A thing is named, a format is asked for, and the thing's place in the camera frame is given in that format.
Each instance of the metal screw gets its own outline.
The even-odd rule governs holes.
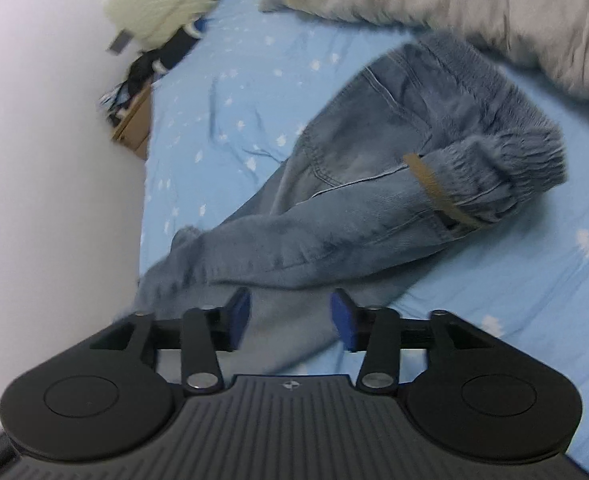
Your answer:
[[[192,386],[195,390],[205,390],[206,388],[212,388],[218,384],[219,378],[209,372],[199,372],[192,374],[188,377],[186,383],[188,386]]]
[[[367,386],[373,390],[378,390],[380,388],[387,388],[388,386],[392,386],[394,379],[392,379],[392,377],[390,377],[388,374],[384,374],[382,372],[373,372],[364,376],[363,379],[361,379],[361,383],[363,386]]]

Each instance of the tan strap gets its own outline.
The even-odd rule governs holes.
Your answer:
[[[441,185],[437,182],[433,171],[423,163],[416,153],[408,153],[407,155],[403,155],[403,160],[407,164],[412,174],[417,177],[419,184],[421,184],[423,189],[425,189],[425,192],[433,201],[436,209],[442,211],[452,220],[460,222],[461,224],[474,227],[475,229],[481,229],[485,227],[484,223],[478,221],[476,218],[466,215],[463,211],[454,205],[454,202],[450,200]]]

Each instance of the clothing pile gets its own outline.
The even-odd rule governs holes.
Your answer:
[[[253,319],[222,370],[272,372],[335,339],[316,307],[333,288],[387,304],[565,178],[559,127],[471,45],[431,32],[361,70],[222,225],[179,231],[134,308],[174,318],[249,285]]]
[[[160,48],[142,52],[130,65],[125,81],[106,92],[99,100],[108,122],[116,128],[127,115],[134,97],[155,75],[164,75],[174,68],[204,36],[206,18],[200,17],[179,27]]]

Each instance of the bed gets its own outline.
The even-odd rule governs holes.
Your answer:
[[[154,83],[141,273],[182,226],[212,228],[233,213],[354,73],[413,37],[401,27],[262,14],[259,1],[221,0],[205,38]],[[418,318],[446,308],[571,378],[583,418],[569,454],[589,471],[589,104],[539,72],[496,61],[562,125],[569,181],[448,250],[393,307]],[[354,378],[360,359],[337,343],[284,372]],[[422,351],[404,351],[402,379],[423,366]]]

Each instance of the black circular base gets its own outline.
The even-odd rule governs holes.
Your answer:
[[[55,358],[16,379],[0,402],[8,436],[55,461],[108,458],[142,444],[174,409],[170,386],[121,351]]]
[[[567,446],[581,400],[564,376],[516,351],[456,354],[408,386],[405,403],[422,433],[485,462],[531,462]]]

